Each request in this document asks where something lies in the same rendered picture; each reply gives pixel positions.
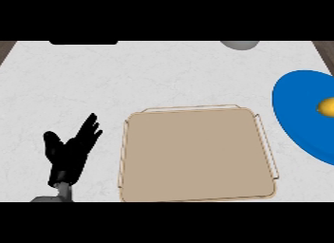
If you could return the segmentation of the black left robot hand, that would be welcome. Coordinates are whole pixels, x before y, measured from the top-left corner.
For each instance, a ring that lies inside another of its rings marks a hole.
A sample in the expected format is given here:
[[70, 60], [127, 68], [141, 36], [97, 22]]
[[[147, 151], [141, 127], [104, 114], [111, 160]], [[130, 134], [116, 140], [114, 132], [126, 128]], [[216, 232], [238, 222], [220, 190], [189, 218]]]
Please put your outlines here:
[[79, 132], [67, 142], [63, 142], [52, 131], [43, 133], [45, 156], [52, 164], [48, 185], [54, 187], [66, 182], [74, 185], [88, 161], [89, 154], [102, 134], [98, 128], [98, 115], [91, 114], [82, 124]]

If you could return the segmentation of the tan wooden tray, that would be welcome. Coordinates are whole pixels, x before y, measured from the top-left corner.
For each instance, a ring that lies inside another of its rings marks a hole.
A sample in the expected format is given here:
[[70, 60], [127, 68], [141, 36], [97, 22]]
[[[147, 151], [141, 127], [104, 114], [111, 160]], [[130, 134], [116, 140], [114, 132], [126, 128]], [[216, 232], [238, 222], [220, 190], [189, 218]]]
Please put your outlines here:
[[126, 119], [122, 201], [269, 198], [278, 178], [262, 117], [250, 109], [147, 109]]

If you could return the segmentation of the blue plate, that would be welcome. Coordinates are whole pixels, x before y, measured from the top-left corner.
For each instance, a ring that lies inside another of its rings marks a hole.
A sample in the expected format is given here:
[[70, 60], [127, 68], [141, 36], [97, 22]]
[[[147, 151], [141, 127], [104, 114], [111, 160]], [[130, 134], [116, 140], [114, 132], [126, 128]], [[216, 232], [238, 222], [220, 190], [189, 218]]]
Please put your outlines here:
[[334, 165], [334, 118], [318, 111], [327, 98], [334, 98], [334, 76], [322, 72], [293, 71], [274, 86], [274, 113], [285, 133], [316, 159]]

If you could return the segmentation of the yellow lemon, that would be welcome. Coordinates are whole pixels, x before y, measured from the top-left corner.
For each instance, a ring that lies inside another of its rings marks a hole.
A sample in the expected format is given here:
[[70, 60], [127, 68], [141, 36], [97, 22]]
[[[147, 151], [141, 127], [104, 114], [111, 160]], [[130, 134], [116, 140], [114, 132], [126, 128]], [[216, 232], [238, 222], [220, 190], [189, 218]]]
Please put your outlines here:
[[324, 116], [334, 118], [334, 97], [321, 101], [318, 111]]

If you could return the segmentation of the grey round object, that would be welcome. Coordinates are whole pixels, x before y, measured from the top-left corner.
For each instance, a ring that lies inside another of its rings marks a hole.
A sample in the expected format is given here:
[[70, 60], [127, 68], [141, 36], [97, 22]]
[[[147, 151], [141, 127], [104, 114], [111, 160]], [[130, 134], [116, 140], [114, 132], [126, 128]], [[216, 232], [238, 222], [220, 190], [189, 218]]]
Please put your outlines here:
[[222, 44], [234, 50], [248, 50], [256, 47], [259, 41], [223, 41]]

